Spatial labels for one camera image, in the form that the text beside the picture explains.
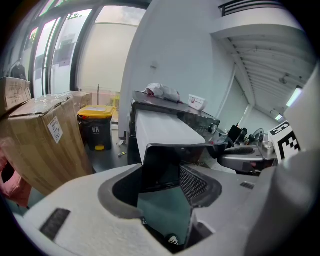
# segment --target green floor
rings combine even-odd
[[[185,243],[191,208],[180,187],[141,193],[138,208],[150,227],[164,236],[176,234],[179,244]]]

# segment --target pink fabric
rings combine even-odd
[[[0,174],[7,164],[7,159],[0,149]],[[6,183],[0,177],[0,192],[8,199],[16,202],[22,207],[28,206],[29,196],[31,193],[31,186],[14,171],[13,176]]]

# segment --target yellow trash bin lid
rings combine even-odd
[[[88,105],[78,111],[79,116],[85,116],[88,118],[109,118],[115,112],[114,106],[105,106],[105,105]]]

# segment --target floor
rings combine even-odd
[[[118,131],[112,130],[112,149],[108,151],[90,151],[86,146],[85,150],[97,173],[106,172],[110,169],[128,165],[128,154],[119,157],[122,152],[127,152],[127,145],[118,145]],[[31,208],[44,196],[32,188],[28,206]],[[18,207],[16,203],[6,200],[8,206],[14,213],[23,215],[28,210]],[[177,187],[173,189],[141,193],[138,198],[138,208],[144,213],[147,223],[164,236],[176,234],[180,244],[183,244],[190,221],[191,208],[182,190]]]

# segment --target ceiling light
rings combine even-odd
[[[282,118],[282,115],[278,114],[275,118],[275,120],[279,121]]]
[[[291,105],[298,99],[300,94],[302,93],[302,88],[297,86],[294,93],[292,94],[291,98],[289,99],[288,103],[286,104],[288,107],[291,107]]]

